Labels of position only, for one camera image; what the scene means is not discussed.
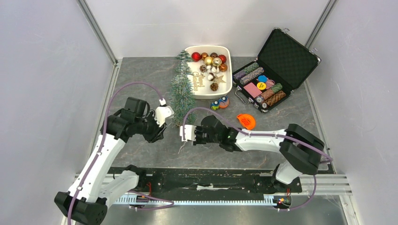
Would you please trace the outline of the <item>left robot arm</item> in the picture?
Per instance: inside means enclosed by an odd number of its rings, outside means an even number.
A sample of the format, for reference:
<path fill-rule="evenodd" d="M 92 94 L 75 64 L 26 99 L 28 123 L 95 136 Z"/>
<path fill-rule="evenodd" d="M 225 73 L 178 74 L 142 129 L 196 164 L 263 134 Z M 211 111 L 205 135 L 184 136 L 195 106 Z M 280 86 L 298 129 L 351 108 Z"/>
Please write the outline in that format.
<path fill-rule="evenodd" d="M 107 185 L 102 184 L 115 157 L 133 135 L 142 135 L 148 143 L 163 139 L 166 118 L 174 112 L 165 99 L 159 102 L 156 109 L 151 109 L 148 102 L 129 97 L 124 108 L 108 116 L 82 172 L 67 192 L 58 192 L 54 198 L 67 219 L 84 225 L 99 225 L 108 209 L 124 193 L 146 188 L 145 170 L 133 165 Z"/>

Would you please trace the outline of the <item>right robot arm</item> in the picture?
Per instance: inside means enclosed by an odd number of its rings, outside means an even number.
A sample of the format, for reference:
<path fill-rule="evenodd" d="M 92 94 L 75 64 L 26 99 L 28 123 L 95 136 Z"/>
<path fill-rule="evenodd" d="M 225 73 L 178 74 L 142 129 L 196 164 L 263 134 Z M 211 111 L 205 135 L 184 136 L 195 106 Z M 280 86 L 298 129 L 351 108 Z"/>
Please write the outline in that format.
<path fill-rule="evenodd" d="M 215 116 L 205 117 L 199 126 L 183 125 L 180 136 L 193 145 L 216 143 L 228 152 L 259 150 L 281 154 L 285 161 L 266 181 L 272 193 L 294 190 L 302 174 L 316 175 L 324 148 L 323 141 L 297 124 L 276 131 L 251 131 L 227 127 Z"/>

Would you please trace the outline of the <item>small frosted christmas tree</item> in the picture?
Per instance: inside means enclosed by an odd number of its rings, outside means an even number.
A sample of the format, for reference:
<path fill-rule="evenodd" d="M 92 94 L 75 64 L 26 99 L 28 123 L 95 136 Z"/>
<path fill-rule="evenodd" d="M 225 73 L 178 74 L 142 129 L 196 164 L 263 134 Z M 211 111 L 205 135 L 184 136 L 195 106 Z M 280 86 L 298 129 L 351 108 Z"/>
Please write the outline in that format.
<path fill-rule="evenodd" d="M 193 95 L 193 84 L 190 76 L 193 72 L 189 66 L 192 62 L 191 55 L 182 50 L 177 56 L 177 65 L 175 67 L 175 75 L 171 80 L 171 89 L 169 92 L 170 106 L 174 110 L 172 119 L 173 125 L 180 126 L 183 124 L 184 117 L 189 110 L 195 106 Z"/>

